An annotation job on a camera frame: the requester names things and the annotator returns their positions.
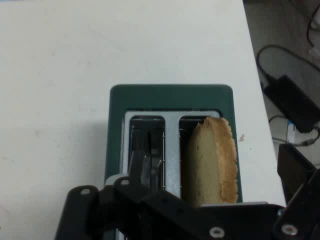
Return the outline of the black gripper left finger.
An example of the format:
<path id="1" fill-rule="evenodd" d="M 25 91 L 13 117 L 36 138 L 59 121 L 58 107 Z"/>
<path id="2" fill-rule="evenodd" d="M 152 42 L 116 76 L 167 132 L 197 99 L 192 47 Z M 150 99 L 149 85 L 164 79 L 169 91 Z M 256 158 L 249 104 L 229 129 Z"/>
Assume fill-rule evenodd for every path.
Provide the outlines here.
<path id="1" fill-rule="evenodd" d="M 117 177 L 102 190 L 85 185 L 69 191 L 57 240 L 102 240 L 118 230 L 129 240 L 222 240 L 225 230 L 166 190 L 151 191 L 138 176 Z"/>

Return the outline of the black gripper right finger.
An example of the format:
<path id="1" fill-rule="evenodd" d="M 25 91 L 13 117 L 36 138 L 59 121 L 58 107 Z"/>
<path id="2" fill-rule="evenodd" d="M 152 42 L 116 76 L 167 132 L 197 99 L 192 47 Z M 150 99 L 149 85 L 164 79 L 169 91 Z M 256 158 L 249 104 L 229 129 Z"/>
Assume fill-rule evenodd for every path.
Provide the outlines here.
<path id="1" fill-rule="evenodd" d="M 320 170 L 292 144 L 280 144 L 277 173 L 291 198 L 278 211 L 273 227 L 277 240 L 320 238 Z"/>

